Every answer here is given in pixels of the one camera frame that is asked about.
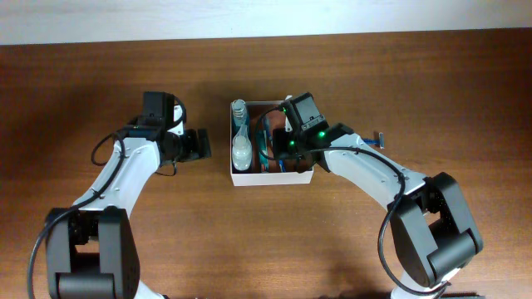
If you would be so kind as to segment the clear hand soap pump bottle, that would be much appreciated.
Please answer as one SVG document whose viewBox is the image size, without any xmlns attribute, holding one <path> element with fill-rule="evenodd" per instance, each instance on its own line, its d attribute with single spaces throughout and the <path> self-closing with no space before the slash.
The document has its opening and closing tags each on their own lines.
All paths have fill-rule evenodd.
<svg viewBox="0 0 532 299">
<path fill-rule="evenodd" d="M 249 171 L 252 158 L 253 148 L 249 139 L 249 127 L 241 125 L 232 141 L 232 163 L 237 171 Z"/>
</svg>

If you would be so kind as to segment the teal mouthwash bottle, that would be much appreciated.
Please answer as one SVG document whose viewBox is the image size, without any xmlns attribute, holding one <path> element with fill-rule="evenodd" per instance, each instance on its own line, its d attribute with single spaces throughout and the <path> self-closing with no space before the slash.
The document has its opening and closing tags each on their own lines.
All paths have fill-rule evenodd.
<svg viewBox="0 0 532 299">
<path fill-rule="evenodd" d="M 234 100 L 231 103 L 232 113 L 232 136 L 235 137 L 240 128 L 245 125 L 247 128 L 246 136 L 250 138 L 249 113 L 246 102 L 242 99 Z"/>
</svg>

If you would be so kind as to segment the red green toothpaste tube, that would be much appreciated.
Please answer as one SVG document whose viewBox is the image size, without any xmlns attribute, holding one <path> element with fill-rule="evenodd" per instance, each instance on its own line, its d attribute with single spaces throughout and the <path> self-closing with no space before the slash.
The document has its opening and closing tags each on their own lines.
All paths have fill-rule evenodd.
<svg viewBox="0 0 532 299">
<path fill-rule="evenodd" d="M 259 161 L 260 161 L 260 170 L 262 173 L 269 172 L 269 160 L 268 156 L 268 141 L 270 137 L 269 133 L 269 122 L 266 117 L 262 120 L 263 127 L 259 130 L 257 137 L 258 147 L 259 147 Z"/>
</svg>

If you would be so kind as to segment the blue white toothbrush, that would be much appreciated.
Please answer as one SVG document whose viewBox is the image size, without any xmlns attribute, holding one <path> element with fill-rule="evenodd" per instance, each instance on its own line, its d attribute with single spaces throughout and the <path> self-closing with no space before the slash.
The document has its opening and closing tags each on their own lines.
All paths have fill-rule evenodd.
<svg viewBox="0 0 532 299">
<path fill-rule="evenodd" d="M 279 168 L 280 168 L 282 173 L 286 173 L 287 172 L 285 164 L 284 164 L 284 162 L 282 160 L 278 161 L 278 165 L 279 165 Z"/>
</svg>

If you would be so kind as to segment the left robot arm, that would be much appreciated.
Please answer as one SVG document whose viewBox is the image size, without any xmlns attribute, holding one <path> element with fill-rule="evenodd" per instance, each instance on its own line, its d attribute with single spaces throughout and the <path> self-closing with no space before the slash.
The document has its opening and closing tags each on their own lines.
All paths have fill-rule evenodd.
<svg viewBox="0 0 532 299">
<path fill-rule="evenodd" d="M 37 239 L 50 297 L 160 297 L 140 279 L 130 216 L 160 168 L 211 156 L 206 130 L 187 130 L 186 120 L 178 97 L 147 91 L 142 112 L 107 136 L 113 150 L 94 183 L 71 207 L 53 208 Z"/>
</svg>

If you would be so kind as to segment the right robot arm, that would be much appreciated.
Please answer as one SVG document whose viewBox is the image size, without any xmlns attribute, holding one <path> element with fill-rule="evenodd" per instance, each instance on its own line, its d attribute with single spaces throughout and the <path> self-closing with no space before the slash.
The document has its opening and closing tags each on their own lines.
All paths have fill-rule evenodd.
<svg viewBox="0 0 532 299">
<path fill-rule="evenodd" d="M 330 125 L 311 93 L 288 97 L 287 138 L 273 159 L 310 159 L 377 201 L 386 211 L 377 254 L 394 282 L 392 298 L 439 298 L 450 280 L 484 247 L 480 231 L 457 181 L 445 172 L 433 177 L 412 171 L 373 149 L 342 123 Z"/>
</svg>

